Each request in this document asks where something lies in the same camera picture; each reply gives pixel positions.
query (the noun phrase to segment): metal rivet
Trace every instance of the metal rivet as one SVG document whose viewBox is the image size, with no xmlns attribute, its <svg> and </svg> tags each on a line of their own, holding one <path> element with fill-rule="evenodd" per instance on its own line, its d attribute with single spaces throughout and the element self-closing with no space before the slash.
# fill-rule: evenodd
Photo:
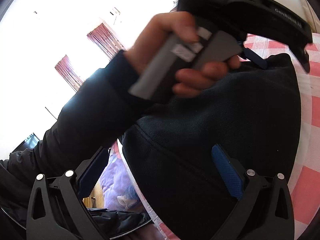
<svg viewBox="0 0 320 240">
<path fill-rule="evenodd" d="M 249 176 L 254 176 L 254 175 L 256 175 L 256 172 L 254 170 L 247 170 L 247 174 Z"/>
<path fill-rule="evenodd" d="M 284 179 L 284 175 L 282 173 L 278 173 L 278 178 L 279 179 Z"/>
<path fill-rule="evenodd" d="M 71 177 L 74 174 L 72 170 L 66 171 L 66 176 Z"/>
<path fill-rule="evenodd" d="M 37 178 L 37 180 L 43 179 L 43 174 L 38 174 L 36 178 Z"/>
</svg>

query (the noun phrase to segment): jacket sleeve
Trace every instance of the jacket sleeve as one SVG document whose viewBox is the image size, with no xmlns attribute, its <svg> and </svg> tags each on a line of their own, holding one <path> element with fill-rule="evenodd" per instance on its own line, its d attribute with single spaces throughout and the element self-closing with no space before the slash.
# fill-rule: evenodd
<svg viewBox="0 0 320 240">
<path fill-rule="evenodd" d="M 90 159 L 102 143 L 111 146 L 151 106 L 128 94 L 137 79 L 123 51 L 119 52 L 106 68 L 84 82 L 34 149 L 10 154 L 7 171 L 32 186 L 39 173 L 61 176 Z"/>
</svg>

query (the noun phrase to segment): hand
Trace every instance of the hand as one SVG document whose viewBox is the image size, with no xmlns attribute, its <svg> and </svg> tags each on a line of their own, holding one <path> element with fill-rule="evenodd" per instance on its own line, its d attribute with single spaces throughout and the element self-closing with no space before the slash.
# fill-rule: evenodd
<svg viewBox="0 0 320 240">
<path fill-rule="evenodd" d="M 155 15 L 135 41 L 132 48 L 124 52 L 124 56 L 141 74 L 148 63 L 165 43 L 170 32 L 174 32 L 184 42 L 197 42 L 198 35 L 194 17 L 188 12 L 171 12 Z M 226 62 L 208 62 L 201 70 L 190 68 L 176 72 L 178 81 L 172 88 L 173 92 L 183 98 L 193 98 L 202 90 L 210 88 L 217 80 L 222 79 L 228 70 L 240 67 L 237 55 Z"/>
</svg>

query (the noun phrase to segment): pink curtain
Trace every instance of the pink curtain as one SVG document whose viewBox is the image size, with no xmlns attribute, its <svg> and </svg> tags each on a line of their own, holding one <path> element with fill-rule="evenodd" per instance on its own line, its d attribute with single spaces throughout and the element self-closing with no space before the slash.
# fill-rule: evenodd
<svg viewBox="0 0 320 240">
<path fill-rule="evenodd" d="M 89 32 L 87 37 L 89 40 L 97 44 L 110 60 L 119 50 L 124 49 L 124 46 L 103 23 L 101 23 L 92 32 Z"/>
<path fill-rule="evenodd" d="M 79 90 L 83 84 L 83 80 L 75 73 L 67 55 L 65 55 L 54 68 L 74 91 L 77 92 Z"/>
</svg>

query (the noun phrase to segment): pink checkered tablecloth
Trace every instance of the pink checkered tablecloth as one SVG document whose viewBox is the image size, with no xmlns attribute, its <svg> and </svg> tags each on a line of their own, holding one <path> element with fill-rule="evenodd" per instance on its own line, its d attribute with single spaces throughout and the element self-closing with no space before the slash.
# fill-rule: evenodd
<svg viewBox="0 0 320 240">
<path fill-rule="evenodd" d="M 306 47 L 310 56 L 309 74 L 304 72 L 286 45 L 251 34 L 245 42 L 245 47 L 262 58 L 288 53 L 296 70 L 301 96 L 301 130 L 297 156 L 288 182 L 295 218 L 295 239 L 303 233 L 320 206 L 320 34 L 313 33 L 313 42 Z M 122 159 L 138 196 L 165 240 L 179 240 L 150 207 L 123 155 Z"/>
</svg>

